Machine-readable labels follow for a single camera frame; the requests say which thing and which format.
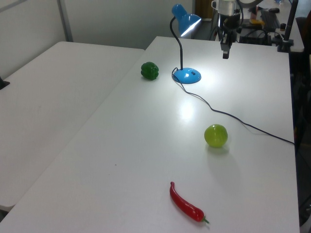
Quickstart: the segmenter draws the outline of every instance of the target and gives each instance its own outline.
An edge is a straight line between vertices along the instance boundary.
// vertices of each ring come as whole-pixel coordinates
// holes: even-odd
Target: white wall
[[[62,0],[74,42],[146,49],[172,36],[173,5],[192,12],[192,0]]]
[[[0,12],[0,76],[5,79],[65,41],[57,0],[27,0]]]

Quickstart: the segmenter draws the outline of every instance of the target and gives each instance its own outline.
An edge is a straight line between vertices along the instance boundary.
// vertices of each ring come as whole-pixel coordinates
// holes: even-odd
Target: lime
[[[224,126],[215,124],[205,130],[204,138],[211,147],[222,147],[228,139],[228,133]]]

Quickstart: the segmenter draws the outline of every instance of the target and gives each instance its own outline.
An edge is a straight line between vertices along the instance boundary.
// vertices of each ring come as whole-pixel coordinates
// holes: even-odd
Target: black cable
[[[216,28],[217,28],[217,26],[215,26],[214,29],[212,30],[212,32],[211,32],[211,34],[210,34],[210,36],[209,36],[209,40],[211,40],[212,35],[213,35],[213,32],[216,30]]]
[[[273,135],[273,134],[271,134],[271,133],[268,133],[268,132],[266,132],[266,131],[264,131],[264,130],[261,130],[261,129],[255,127],[255,126],[252,126],[252,125],[250,125],[250,124],[247,124],[247,123],[243,122],[242,120],[240,120],[239,118],[237,118],[237,117],[234,116],[234,115],[231,115],[231,114],[229,114],[229,113],[226,113],[226,112],[222,112],[222,111],[213,109],[213,108],[210,106],[210,104],[209,104],[204,98],[202,98],[201,96],[199,96],[199,95],[197,95],[197,94],[188,92],[188,91],[185,89],[185,87],[184,87],[183,84],[179,81],[179,79],[178,79],[176,76],[173,75],[175,70],[178,70],[178,68],[176,67],[176,68],[173,69],[173,71],[172,71],[172,79],[175,81],[175,83],[177,83],[178,85],[180,84],[179,86],[180,86],[180,87],[184,90],[184,92],[186,92],[187,94],[189,94],[189,95],[191,95],[191,96],[194,96],[194,97],[197,97],[198,99],[200,99],[201,101],[203,101],[204,103],[206,103],[212,111],[217,112],[217,113],[221,113],[221,114],[225,114],[225,115],[227,115],[227,116],[229,116],[229,117],[232,117],[232,118],[236,119],[237,121],[239,121],[239,122],[242,123],[243,125],[249,126],[249,127],[253,128],[253,129],[258,130],[258,131],[260,131],[260,132],[262,132],[262,133],[265,133],[265,134],[267,134],[267,135],[269,135],[269,136],[271,136],[271,137],[275,137],[275,138],[277,138],[277,139],[280,139],[280,140],[282,140],[282,141],[285,141],[285,142],[288,142],[288,143],[291,143],[291,144],[295,145],[294,142],[291,142],[291,141],[286,140],[286,139],[284,139],[284,138],[275,136],[275,135]]]
[[[244,20],[244,13],[243,13],[243,7],[241,6],[240,0],[237,0],[237,3],[241,9],[241,13],[242,13],[242,21],[240,23],[240,26],[242,26],[243,20]]]
[[[261,36],[261,34],[263,34],[263,33],[265,33],[265,32],[261,32],[261,33],[257,36],[257,38],[259,38],[259,37]]]

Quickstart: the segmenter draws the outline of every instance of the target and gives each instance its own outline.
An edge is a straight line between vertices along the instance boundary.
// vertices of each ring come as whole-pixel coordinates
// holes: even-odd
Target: lamp gooseneck
[[[170,23],[170,29],[171,29],[171,32],[172,32],[173,36],[175,37],[175,39],[177,40],[177,42],[178,42],[178,44],[180,46],[180,69],[182,70],[183,69],[183,47],[181,46],[181,43],[180,43],[178,37],[176,36],[176,34],[173,31],[173,21],[175,19],[176,19],[176,17],[172,18],[171,23]]]

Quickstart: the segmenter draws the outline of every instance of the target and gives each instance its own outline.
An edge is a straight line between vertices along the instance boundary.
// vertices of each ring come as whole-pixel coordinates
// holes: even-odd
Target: blue desk lamp
[[[173,74],[173,78],[175,81],[179,83],[184,84],[196,83],[201,80],[201,74],[195,69],[183,68],[183,47],[181,46],[178,37],[173,31],[172,24],[173,21],[177,19],[179,23],[178,29],[180,36],[184,36],[201,21],[201,18],[196,15],[188,14],[181,4],[176,4],[175,6],[173,6],[172,13],[174,17],[171,20],[170,29],[180,46],[180,69]]]

